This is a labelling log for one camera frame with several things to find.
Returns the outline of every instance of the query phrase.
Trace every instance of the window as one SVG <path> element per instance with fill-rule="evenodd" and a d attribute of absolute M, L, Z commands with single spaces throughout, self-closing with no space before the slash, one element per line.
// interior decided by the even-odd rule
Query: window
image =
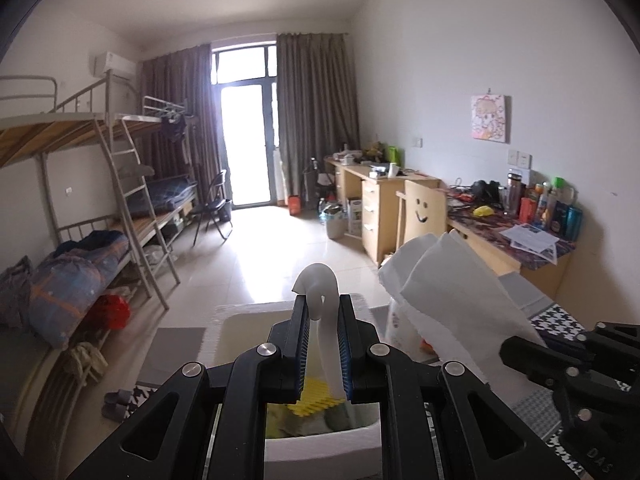
<path fill-rule="evenodd" d="M 264 48 L 227 50 L 218 54 L 218 83 L 264 77 Z"/>
<path fill-rule="evenodd" d="M 221 50 L 212 54 L 212 85 L 276 77 L 276 72 L 274 44 Z"/>
<path fill-rule="evenodd" d="M 277 148 L 280 145 L 280 134 L 278 133 L 278 98 L 276 97 L 276 83 L 271 83 L 271 116 L 273 117 L 273 145 Z"/>
<path fill-rule="evenodd" d="M 269 75 L 275 77 L 278 73 L 278 61 L 276 60 L 276 46 L 271 45 L 267 48 L 269 59 L 267 62 Z"/>

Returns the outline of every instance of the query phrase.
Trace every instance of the gray curtain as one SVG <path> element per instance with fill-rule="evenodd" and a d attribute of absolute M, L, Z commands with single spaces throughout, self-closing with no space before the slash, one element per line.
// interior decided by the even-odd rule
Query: gray curtain
<path fill-rule="evenodd" d="M 360 148 L 353 70 L 342 34 L 279 34 L 278 120 L 288 195 L 312 156 Z"/>
<path fill-rule="evenodd" d="M 201 200 L 207 199 L 209 183 L 220 171 L 224 143 L 216 133 L 211 63 L 208 44 L 142 63 L 142 95 L 174 103 L 186 100 L 188 113 L 195 116 L 190 126 L 188 158 Z M 140 138 L 138 149 L 143 163 L 156 170 L 155 178 L 191 173 L 181 142 L 171 142 L 160 133 L 153 133 Z"/>

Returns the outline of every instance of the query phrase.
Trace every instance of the red bag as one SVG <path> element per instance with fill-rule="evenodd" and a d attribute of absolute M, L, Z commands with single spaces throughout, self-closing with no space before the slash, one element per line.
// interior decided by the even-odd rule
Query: red bag
<path fill-rule="evenodd" d="M 116 294 L 100 296 L 85 317 L 85 321 L 98 328 L 120 330 L 131 316 L 129 303 Z"/>

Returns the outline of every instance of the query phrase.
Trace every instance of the yellow object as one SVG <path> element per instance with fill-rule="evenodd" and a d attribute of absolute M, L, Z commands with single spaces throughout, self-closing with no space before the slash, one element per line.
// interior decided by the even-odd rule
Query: yellow object
<path fill-rule="evenodd" d="M 492 214 L 494 214 L 494 210 L 487 205 L 481 205 L 475 208 L 473 212 L 474 216 L 491 216 Z"/>
<path fill-rule="evenodd" d="M 343 402 L 344 399 L 334 399 L 329 394 L 327 383 L 312 377 L 306 377 L 300 400 L 295 404 L 287 404 L 287 407 L 297 416 L 309 416 Z"/>

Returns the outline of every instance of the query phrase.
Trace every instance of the slipper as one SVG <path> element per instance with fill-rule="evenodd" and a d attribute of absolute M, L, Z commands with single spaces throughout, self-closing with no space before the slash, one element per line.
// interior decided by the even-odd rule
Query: slipper
<path fill-rule="evenodd" d="M 105 404 L 100 412 L 104 418 L 120 423 L 127 415 L 127 407 L 122 404 Z"/>
<path fill-rule="evenodd" d="M 107 392 L 104 394 L 105 404 L 124 404 L 128 405 L 131 398 L 132 391 L 130 390 L 118 390 L 117 392 Z"/>

